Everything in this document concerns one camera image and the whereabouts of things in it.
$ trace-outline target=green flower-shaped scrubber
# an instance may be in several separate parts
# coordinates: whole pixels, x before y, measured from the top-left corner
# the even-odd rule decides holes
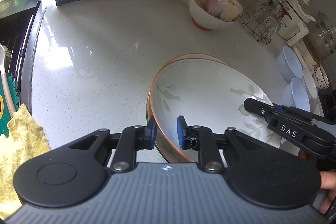
[[[15,83],[13,82],[13,77],[10,75],[7,77],[8,87],[10,94],[13,99],[15,109],[19,109],[19,97],[15,91]],[[6,104],[5,94],[3,92],[2,85],[0,85],[0,135],[3,134],[8,138],[9,129],[7,127],[8,122],[11,120],[11,115]]]

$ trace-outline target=white bowl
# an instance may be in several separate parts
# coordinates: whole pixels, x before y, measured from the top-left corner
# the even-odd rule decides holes
[[[189,0],[188,6],[191,17],[193,18],[193,22],[202,30],[221,30],[229,27],[234,23],[234,21],[227,22],[210,15],[201,7],[199,7],[194,0]]]
[[[281,137],[267,128],[265,120],[247,112],[246,98],[272,105],[266,94],[249,78],[222,63],[185,59],[169,63],[154,78],[150,89],[153,115],[167,141],[188,159],[197,161],[193,150],[181,150],[177,117],[188,125],[202,125],[223,134],[229,126],[279,147]]]
[[[310,111],[308,94],[305,86],[298,78],[293,78],[282,91],[282,104],[285,106],[294,106],[305,111]]]
[[[315,81],[312,75],[310,74],[310,71],[307,68],[303,68],[302,83],[307,91],[308,97],[310,99],[316,99],[317,89],[316,89]]]
[[[329,87],[329,80],[322,65],[319,65],[315,68],[313,75],[315,83],[319,89],[322,90],[327,89]]]
[[[302,66],[295,52],[288,46],[283,46],[276,59],[278,70],[282,77],[290,83],[293,78],[302,79]]]

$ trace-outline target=stacked plates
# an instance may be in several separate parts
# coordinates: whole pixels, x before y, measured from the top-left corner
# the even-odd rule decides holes
[[[263,118],[245,110],[244,100],[250,97],[272,105],[253,81],[216,57],[199,53],[175,57],[154,77],[147,101],[147,118],[153,115],[158,124],[158,150],[168,162],[197,162],[196,151],[179,148],[179,115],[188,125],[220,134],[235,127],[279,148],[281,137],[267,128]]]

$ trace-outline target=white plastic bowl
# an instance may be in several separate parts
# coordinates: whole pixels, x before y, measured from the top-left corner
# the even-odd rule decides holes
[[[310,111],[307,91],[298,78],[293,78],[291,83],[282,91],[282,104]]]
[[[194,0],[189,0],[189,12],[197,27],[203,30],[221,30],[231,26],[233,22],[220,20],[198,6]]]
[[[290,83],[293,78],[302,79],[302,66],[295,52],[288,46],[283,46],[276,59],[278,70],[282,77]]]
[[[315,81],[312,75],[310,74],[310,71],[307,68],[303,68],[302,83],[307,91],[308,97],[310,99],[316,99],[317,89],[316,89]]]

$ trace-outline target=small floral bowl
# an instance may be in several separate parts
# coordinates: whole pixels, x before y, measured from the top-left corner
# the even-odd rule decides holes
[[[189,12],[194,24],[202,30],[221,30],[231,26],[233,22],[227,22],[216,18],[203,10],[194,0],[189,0]]]
[[[329,80],[322,65],[315,68],[313,76],[316,86],[319,89],[327,89],[329,87]]]

